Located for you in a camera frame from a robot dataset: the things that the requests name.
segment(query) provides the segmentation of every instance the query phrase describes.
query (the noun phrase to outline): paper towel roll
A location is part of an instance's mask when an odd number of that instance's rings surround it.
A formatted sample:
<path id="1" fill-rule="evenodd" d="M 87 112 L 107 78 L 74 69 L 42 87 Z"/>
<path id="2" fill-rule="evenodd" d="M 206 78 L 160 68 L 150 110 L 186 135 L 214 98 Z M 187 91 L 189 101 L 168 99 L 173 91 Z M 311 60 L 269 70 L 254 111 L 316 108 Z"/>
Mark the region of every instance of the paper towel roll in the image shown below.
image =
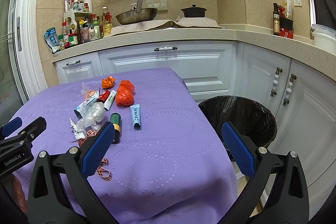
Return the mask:
<path id="1" fill-rule="evenodd" d="M 92 0 L 84 0 L 83 2 L 88 4 L 89 12 L 92 13 Z"/>

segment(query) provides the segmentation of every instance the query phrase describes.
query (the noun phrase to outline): spice rack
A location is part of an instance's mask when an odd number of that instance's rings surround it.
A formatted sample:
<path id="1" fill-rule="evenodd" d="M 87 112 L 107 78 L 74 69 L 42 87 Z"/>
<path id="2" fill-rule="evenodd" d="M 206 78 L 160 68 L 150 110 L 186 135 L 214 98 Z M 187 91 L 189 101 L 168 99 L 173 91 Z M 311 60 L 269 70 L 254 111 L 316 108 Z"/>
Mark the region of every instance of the spice rack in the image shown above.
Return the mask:
<path id="1" fill-rule="evenodd" d="M 70 10 L 64 13 L 64 21 L 66 18 L 70 18 L 70 27 L 72 30 L 77 28 L 77 20 L 84 19 L 87 15 L 96 15 L 95 13 L 85 12 L 85 11 L 77 11 Z"/>

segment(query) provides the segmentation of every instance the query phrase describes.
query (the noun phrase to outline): black garbage bag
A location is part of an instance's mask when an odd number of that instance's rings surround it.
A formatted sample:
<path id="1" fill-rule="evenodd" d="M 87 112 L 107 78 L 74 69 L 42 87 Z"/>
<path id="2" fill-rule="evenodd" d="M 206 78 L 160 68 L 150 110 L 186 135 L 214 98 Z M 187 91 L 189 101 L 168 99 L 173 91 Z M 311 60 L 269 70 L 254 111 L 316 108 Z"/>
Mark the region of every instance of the black garbage bag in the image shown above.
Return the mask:
<path id="1" fill-rule="evenodd" d="M 217 96 L 201 102 L 198 106 L 222 142 L 222 125 L 228 121 L 242 135 L 250 137 L 257 147 L 268 147 L 277 135 L 277 123 L 273 114 L 254 100 L 237 96 Z"/>

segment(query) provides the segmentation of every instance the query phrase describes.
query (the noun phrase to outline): pot lid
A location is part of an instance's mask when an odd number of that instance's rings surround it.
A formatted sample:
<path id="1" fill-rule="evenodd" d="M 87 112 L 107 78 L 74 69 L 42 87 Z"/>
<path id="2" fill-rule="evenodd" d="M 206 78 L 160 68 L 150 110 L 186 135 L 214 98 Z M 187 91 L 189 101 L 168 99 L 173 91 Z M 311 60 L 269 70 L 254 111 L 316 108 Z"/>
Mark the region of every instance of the pot lid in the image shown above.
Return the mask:
<path id="1" fill-rule="evenodd" d="M 202 8 L 202 7 L 196 7 L 196 4 L 193 4 L 192 7 L 181 9 L 181 11 L 186 10 L 186 9 L 193 9 L 193 8 L 203 9 L 204 11 L 207 11 L 207 9 L 205 9 L 205 8 Z"/>

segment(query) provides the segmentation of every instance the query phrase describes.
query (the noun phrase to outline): purple tablecloth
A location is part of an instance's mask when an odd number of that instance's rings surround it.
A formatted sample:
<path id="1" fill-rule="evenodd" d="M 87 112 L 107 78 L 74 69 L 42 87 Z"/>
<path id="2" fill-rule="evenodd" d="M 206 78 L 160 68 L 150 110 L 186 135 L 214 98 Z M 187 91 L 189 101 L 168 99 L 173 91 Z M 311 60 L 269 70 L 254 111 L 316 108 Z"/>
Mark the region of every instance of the purple tablecloth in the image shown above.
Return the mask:
<path id="1" fill-rule="evenodd" d="M 97 196 L 120 223 L 217 223 L 237 198 L 236 176 L 220 139 L 182 79 L 168 68 L 112 77 L 115 90 L 124 79 L 134 84 L 142 128 L 134 131 L 129 107 L 114 102 L 106 112 L 102 124 L 113 112 L 120 113 L 122 135 L 105 155 L 109 164 L 104 168 L 112 180 L 97 173 L 88 178 Z M 78 120 L 73 109 L 82 102 L 81 82 L 97 89 L 102 78 L 48 88 L 17 111 L 14 117 L 22 118 L 22 127 L 39 116 L 47 121 L 47 129 L 33 142 L 34 157 L 41 150 L 52 155 L 74 146 L 69 117 Z M 34 162 L 15 173 L 26 197 Z M 82 213 L 66 177 L 62 179 L 75 210 Z"/>

